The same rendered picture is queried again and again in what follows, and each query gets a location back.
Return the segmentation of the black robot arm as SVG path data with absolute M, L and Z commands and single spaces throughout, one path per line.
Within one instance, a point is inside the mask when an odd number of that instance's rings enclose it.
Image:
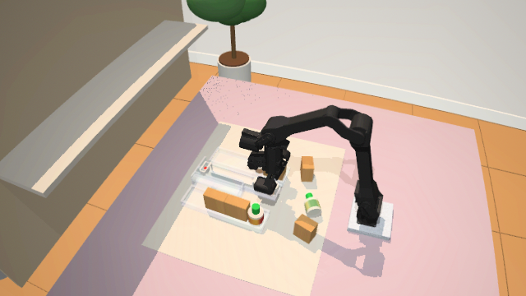
M 349 120 L 349 127 L 340 120 Z M 287 150 L 290 143 L 286 138 L 299 132 L 305 132 L 319 127 L 330 127 L 342 138 L 347 139 L 355 149 L 359 180 L 354 192 L 357 202 L 357 223 L 376 227 L 381 214 L 383 194 L 379 191 L 373 179 L 371 159 L 372 118 L 355 109 L 341 109 L 330 105 L 324 109 L 316 109 L 292 117 L 274 116 L 269 118 L 261 132 L 243 128 L 239 147 L 251 150 L 247 166 L 257 170 L 262 167 L 266 171 L 263 156 L 268 160 L 278 160 Z M 264 151 L 262 150 L 264 146 Z

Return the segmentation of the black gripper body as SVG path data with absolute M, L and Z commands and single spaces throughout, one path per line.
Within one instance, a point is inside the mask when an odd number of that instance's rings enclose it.
M 263 156 L 262 161 L 265 162 L 267 177 L 258 177 L 256 182 L 254 183 L 254 190 L 256 192 L 261 192 L 267 195 L 273 195 L 276 182 L 275 182 L 275 176 L 276 174 L 280 174 L 281 169 L 284 166 L 284 159 L 286 161 L 290 158 L 290 151 L 289 150 L 283 150 L 283 155 L 278 160 L 268 160 L 265 156 Z

